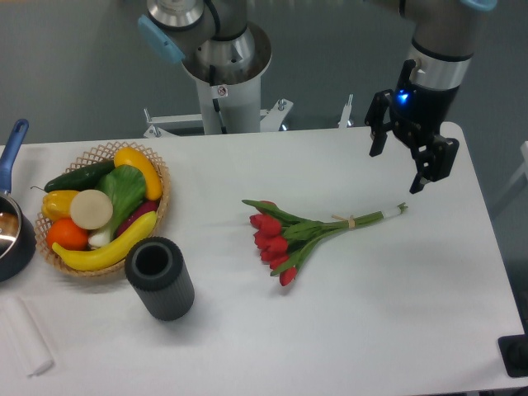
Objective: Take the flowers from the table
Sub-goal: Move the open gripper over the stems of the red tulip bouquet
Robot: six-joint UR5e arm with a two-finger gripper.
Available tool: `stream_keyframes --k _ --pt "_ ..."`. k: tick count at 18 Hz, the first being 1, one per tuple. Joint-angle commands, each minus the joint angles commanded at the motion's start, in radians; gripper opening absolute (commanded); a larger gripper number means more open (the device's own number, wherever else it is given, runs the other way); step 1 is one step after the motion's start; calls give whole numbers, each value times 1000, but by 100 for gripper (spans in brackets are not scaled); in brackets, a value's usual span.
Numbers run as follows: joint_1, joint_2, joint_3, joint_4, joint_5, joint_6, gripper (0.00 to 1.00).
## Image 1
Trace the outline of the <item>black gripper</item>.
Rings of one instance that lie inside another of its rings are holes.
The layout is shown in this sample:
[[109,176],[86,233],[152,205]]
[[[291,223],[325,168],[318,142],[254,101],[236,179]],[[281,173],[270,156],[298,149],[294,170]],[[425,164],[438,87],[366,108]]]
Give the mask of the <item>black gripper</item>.
[[457,139],[440,135],[441,123],[445,120],[458,89],[438,90],[423,87],[411,80],[417,70],[417,61],[408,59],[398,78],[395,91],[377,92],[365,116],[365,125],[370,127],[371,157],[382,154],[387,133],[392,129],[385,122],[390,107],[390,119],[395,136],[411,150],[417,173],[409,192],[421,192],[429,182],[438,182],[450,175],[460,147]]

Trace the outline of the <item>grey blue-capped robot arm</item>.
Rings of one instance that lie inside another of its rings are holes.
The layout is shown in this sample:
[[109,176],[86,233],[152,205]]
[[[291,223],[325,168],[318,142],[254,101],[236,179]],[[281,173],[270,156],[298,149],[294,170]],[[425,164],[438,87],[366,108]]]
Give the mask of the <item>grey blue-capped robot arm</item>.
[[[365,116],[370,155],[382,153],[388,134],[411,152],[417,173],[410,191],[450,175],[459,143],[441,124],[459,90],[493,1],[386,1],[413,21],[408,57],[395,89],[377,92]],[[182,64],[195,82],[207,134],[261,130],[261,77],[271,43],[248,20],[244,1],[149,1],[138,19],[152,51]]]

